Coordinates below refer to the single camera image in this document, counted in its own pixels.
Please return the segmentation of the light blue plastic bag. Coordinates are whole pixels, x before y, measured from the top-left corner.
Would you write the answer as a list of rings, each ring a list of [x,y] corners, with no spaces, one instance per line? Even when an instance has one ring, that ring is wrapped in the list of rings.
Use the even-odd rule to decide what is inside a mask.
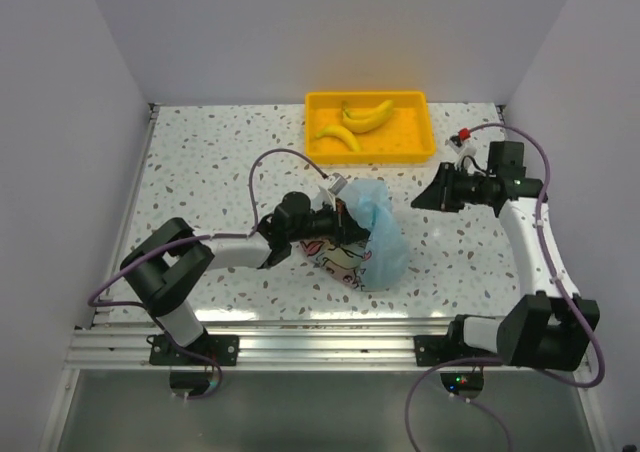
[[[369,236],[346,245],[334,245],[327,239],[304,240],[300,243],[304,255],[354,290],[377,292],[396,285],[408,268],[410,251],[394,217],[386,183],[355,180],[336,199]]]

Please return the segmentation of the yellow plastic tray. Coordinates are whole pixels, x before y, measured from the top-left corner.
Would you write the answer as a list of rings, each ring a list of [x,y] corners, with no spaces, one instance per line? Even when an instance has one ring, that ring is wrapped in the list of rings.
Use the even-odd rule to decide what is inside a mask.
[[[390,120],[363,134],[353,133],[362,151],[352,152],[336,138],[316,140],[327,125],[341,125],[342,107],[372,109],[386,100],[395,103]],[[305,153],[325,165],[420,164],[436,152],[426,96],[418,90],[322,91],[305,97]]]

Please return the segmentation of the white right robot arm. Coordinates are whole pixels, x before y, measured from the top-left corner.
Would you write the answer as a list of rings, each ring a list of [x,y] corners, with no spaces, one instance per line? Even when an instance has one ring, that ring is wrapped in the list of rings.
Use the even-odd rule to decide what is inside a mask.
[[[464,365],[497,357],[508,366],[576,370],[600,311],[595,301],[581,298],[564,267],[550,228],[544,183],[527,177],[523,144],[491,143],[486,168],[475,172],[468,170],[475,162],[470,142],[453,136],[447,144],[456,161],[441,163],[411,206],[451,213],[467,205],[490,207],[511,246],[522,296],[503,318],[459,314],[445,334],[415,337],[417,364]]]

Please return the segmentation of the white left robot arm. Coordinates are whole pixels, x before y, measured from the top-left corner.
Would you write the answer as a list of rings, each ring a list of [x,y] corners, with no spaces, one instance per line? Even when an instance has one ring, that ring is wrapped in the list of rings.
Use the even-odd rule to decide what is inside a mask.
[[[269,269],[287,259],[295,243],[327,241],[343,246],[361,243],[369,235],[342,201],[314,210],[307,195],[291,192],[250,236],[196,236],[185,220],[173,218],[131,252],[120,271],[147,314],[173,339],[175,356],[193,365],[207,355],[208,341],[187,297],[206,271]]]

